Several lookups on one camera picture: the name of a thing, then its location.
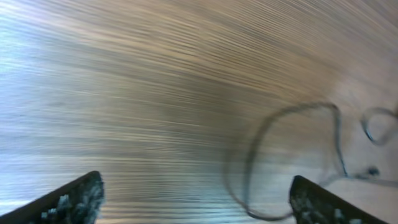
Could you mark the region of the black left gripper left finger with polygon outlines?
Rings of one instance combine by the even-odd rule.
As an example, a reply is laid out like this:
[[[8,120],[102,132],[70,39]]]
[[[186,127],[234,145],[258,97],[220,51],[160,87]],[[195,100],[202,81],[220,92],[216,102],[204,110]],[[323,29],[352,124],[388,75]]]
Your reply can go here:
[[[94,224],[104,203],[104,182],[98,171],[1,216],[1,224]]]

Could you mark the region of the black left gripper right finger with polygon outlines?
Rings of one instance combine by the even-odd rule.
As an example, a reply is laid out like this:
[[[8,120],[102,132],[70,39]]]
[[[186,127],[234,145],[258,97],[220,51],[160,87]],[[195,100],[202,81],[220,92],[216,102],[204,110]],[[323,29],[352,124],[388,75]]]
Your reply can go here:
[[[289,203],[297,224],[387,224],[300,175]]]

